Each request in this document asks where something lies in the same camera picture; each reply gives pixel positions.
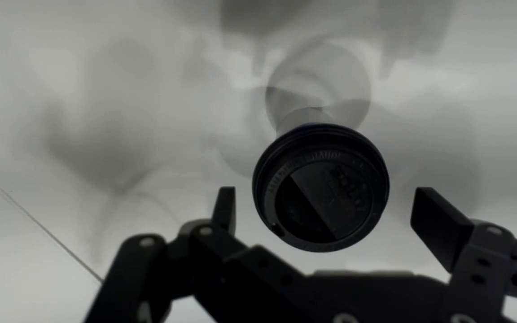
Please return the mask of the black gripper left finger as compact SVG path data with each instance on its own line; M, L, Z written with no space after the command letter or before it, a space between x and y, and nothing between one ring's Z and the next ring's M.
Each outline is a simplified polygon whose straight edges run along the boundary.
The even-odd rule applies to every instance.
M217 227L226 229L228 233L235 231L235 213L237 213L237 204L235 204L235 188L233 186L221 186L215 206L212 211L212 222Z

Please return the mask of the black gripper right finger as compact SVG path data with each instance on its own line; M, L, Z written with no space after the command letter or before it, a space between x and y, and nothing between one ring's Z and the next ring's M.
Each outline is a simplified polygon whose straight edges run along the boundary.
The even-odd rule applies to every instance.
M434 188L418 186L411 208L411 227L451 272L474 231L474 222Z

